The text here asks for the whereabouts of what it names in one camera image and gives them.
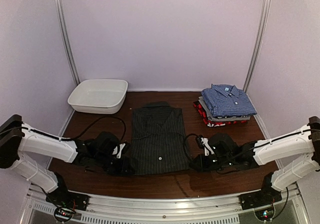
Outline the blue checked shirt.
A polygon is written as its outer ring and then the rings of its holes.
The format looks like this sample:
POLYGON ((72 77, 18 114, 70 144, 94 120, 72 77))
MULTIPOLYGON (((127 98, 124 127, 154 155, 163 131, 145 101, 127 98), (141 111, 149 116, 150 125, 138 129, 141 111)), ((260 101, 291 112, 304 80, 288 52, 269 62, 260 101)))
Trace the blue checked shirt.
POLYGON ((213 117, 254 116, 256 109, 247 94, 235 85, 212 84, 201 96, 213 117))

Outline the red black shirt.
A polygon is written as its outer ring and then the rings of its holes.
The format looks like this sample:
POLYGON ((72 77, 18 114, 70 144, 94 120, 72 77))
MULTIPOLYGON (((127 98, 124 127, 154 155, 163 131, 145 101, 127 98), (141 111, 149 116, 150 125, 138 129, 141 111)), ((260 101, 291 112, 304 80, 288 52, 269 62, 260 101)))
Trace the red black shirt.
POLYGON ((205 125, 209 128, 217 128, 217 127, 223 127, 223 126, 234 125, 234 124, 245 124, 251 119, 251 117, 249 116, 249 117, 245 117, 244 119, 232 117, 231 120, 225 120, 225 119, 218 119, 218 121, 210 120, 209 117, 207 116, 207 112, 205 111, 205 109, 203 108, 203 106, 199 101, 194 101, 193 107, 199 113, 205 125))

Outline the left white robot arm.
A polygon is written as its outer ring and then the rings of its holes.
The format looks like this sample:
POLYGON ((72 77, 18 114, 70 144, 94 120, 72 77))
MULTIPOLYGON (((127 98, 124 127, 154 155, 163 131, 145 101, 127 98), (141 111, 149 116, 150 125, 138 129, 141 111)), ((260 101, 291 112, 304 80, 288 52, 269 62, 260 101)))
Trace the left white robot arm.
POLYGON ((0 126, 0 167, 10 169, 39 186, 61 206, 72 202, 61 175, 49 171, 27 156, 27 152, 59 159, 76 166, 98 166, 112 176, 135 173, 125 155, 130 144, 111 132, 103 131, 96 138, 80 140, 55 136, 35 129, 18 114, 0 126))

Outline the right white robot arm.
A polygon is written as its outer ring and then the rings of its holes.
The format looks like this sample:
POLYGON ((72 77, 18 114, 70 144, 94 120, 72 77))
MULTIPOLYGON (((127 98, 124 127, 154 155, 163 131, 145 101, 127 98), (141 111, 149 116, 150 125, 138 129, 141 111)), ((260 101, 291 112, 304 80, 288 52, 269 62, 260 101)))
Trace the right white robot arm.
POLYGON ((268 204, 275 196, 311 172, 320 170, 320 119, 312 116, 308 123, 287 134, 237 145, 226 133, 210 138, 195 136, 204 151, 195 158, 187 155, 189 166, 198 172, 236 168, 239 171, 264 166, 275 160, 297 155, 298 158, 282 169, 265 176, 256 194, 259 204, 268 204))

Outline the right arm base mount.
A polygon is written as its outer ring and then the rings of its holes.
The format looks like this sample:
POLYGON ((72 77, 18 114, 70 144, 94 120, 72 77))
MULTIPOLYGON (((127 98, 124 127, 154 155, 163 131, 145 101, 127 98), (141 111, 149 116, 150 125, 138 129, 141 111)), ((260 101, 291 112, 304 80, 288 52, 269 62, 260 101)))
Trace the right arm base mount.
POLYGON ((239 196, 242 210, 254 209, 255 217, 264 223, 271 223, 278 216, 280 216, 287 206, 289 200, 289 190, 286 187, 286 198, 284 205, 280 211, 276 211, 275 203, 280 202, 283 198, 281 191, 272 188, 273 174, 273 172, 270 172, 264 177, 261 190, 241 194, 239 196))

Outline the grey shirt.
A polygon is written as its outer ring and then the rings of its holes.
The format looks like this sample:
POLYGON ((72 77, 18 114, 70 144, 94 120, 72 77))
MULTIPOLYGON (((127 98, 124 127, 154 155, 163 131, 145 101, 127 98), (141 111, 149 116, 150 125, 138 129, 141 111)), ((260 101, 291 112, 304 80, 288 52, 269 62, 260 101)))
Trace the grey shirt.
POLYGON ((243 116, 222 116, 222 117, 213 117, 209 108, 207 107, 204 98, 202 96, 198 97, 199 104, 202 106, 202 109, 205 112, 205 116, 214 122, 229 122, 229 121, 248 121, 250 120, 250 115, 243 115, 243 116))

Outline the black pinstriped long sleeve shirt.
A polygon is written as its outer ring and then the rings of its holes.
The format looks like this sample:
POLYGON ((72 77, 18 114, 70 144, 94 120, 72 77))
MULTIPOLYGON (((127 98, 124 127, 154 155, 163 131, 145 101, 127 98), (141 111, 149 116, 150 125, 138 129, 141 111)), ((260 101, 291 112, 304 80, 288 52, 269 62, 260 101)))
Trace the black pinstriped long sleeve shirt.
POLYGON ((165 101, 132 111, 130 165, 135 175, 159 175, 189 169, 183 141, 183 111, 165 101))

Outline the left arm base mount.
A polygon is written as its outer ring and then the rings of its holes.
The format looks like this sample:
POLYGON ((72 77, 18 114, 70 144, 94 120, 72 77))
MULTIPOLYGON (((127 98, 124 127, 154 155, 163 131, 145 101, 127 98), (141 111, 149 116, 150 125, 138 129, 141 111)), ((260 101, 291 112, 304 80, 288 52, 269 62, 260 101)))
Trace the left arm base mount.
POLYGON ((86 211, 89 196, 86 194, 69 191, 64 182, 59 183, 57 189, 52 192, 46 192, 40 188, 46 196, 46 201, 55 206, 53 217, 59 223, 70 221, 78 211, 86 211))

